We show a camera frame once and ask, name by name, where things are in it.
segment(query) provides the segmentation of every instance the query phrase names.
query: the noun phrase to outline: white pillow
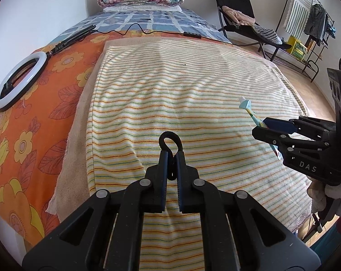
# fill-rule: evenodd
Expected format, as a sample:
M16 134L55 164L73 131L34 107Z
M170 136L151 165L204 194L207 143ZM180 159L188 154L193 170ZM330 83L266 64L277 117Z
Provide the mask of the white pillow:
M167 11L167 12L182 12L182 8L178 6L163 6L159 4L146 4L146 5L119 5L111 6L103 9L105 13L111 12L132 12L132 11Z

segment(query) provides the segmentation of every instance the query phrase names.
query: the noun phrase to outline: white ring lamp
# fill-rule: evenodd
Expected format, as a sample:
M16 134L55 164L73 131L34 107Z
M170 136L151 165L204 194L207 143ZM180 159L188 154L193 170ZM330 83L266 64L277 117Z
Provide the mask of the white ring lamp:
M4 86L8 81L11 81L16 75L19 74L24 68L29 65L35 64L30 72L23 78L7 95L3 95ZM46 67L48 56L45 52L36 52L26 57L19 62L5 77L0 85L0 111L9 109L15 104L34 84L36 79L40 76Z

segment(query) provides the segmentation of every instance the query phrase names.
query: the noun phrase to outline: gloved hand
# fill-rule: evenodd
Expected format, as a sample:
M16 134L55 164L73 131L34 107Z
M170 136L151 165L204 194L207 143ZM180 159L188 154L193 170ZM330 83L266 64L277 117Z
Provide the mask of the gloved hand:
M333 199L341 199L341 184L338 186L325 186L321 181L311 177L309 179L312 183L307 189L307 194L312 199L312 213L323 211L326 208L326 196ZM336 215L341 218L341 204L336 211Z

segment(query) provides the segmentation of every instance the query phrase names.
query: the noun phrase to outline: orange fabric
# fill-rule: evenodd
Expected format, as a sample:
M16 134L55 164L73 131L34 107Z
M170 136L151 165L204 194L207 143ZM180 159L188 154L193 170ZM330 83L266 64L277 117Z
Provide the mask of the orange fabric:
M132 30L124 37L141 36L146 35ZM63 166L78 100L105 41L120 38L114 32L92 34L54 55L29 91L0 112L0 215L31 245L59 224L45 210Z

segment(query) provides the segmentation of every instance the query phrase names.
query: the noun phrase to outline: blue cloth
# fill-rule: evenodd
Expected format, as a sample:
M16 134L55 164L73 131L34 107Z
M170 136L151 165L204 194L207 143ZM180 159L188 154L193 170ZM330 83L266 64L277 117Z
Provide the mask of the blue cloth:
M311 246L311 249L319 256L321 263L323 264L332 255L340 243L341 234L337 231L336 224L334 224Z
M72 28L66 30L52 42L62 41L79 30L92 24L101 32L111 30L127 30L133 23L139 23L143 30L161 30L175 33L191 32L210 39L227 42L230 41L219 32L217 28L191 10L183 9L182 12L165 11L133 11L117 13L98 13L88 17ZM140 30L134 25L131 30Z

